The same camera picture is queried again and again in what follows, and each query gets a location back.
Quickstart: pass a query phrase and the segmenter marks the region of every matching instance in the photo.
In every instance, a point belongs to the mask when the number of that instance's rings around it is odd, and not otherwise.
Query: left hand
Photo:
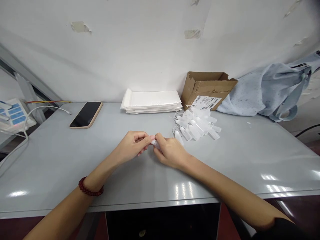
[[[119,164],[125,163],[135,156],[139,157],[155,138],[154,135],[149,136],[146,132],[129,131],[113,150],[112,155]]]

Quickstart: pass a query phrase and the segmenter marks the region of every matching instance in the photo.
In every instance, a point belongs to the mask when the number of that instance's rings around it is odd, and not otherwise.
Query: black sleeve
[[[283,219],[276,218],[273,227],[264,231],[257,232],[252,239],[267,240],[267,239],[310,239],[297,225]]]

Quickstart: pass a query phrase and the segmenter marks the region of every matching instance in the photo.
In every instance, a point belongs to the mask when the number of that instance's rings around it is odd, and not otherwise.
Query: red beaded bracelet
[[[86,179],[86,177],[81,178],[81,180],[79,181],[79,188],[80,190],[89,195],[89,196],[95,196],[95,197],[99,197],[102,193],[103,193],[103,186],[100,189],[99,192],[91,192],[89,189],[87,189],[84,185],[83,185],[83,181]]]

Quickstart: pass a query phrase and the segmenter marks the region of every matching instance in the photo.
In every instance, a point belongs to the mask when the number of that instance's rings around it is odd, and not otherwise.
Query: smartphone
[[[92,126],[96,119],[100,109],[102,108],[102,102],[86,102],[81,108],[80,112],[70,123],[70,128],[89,128]]]

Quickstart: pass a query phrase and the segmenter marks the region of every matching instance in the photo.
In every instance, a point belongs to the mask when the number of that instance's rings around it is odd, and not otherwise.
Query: cardboard box
[[[181,95],[182,106],[216,110],[225,97],[237,84],[234,78],[228,79],[225,72],[188,72]]]

